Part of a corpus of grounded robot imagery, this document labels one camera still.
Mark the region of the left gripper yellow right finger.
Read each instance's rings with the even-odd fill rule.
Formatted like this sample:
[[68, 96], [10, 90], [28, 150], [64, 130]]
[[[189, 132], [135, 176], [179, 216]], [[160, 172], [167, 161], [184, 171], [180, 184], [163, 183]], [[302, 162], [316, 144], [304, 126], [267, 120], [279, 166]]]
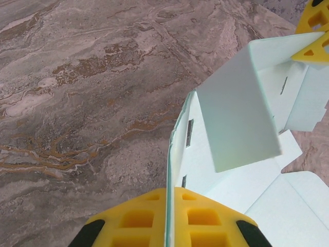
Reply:
[[174, 188], [174, 246], [272, 246], [248, 216], [182, 187]]

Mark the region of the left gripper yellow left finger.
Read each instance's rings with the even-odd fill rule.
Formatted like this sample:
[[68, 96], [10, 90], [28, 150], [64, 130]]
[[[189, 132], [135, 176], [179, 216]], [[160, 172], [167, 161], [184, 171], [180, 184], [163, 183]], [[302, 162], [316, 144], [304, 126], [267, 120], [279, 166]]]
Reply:
[[69, 246], [164, 246], [166, 189], [159, 188], [90, 217]]

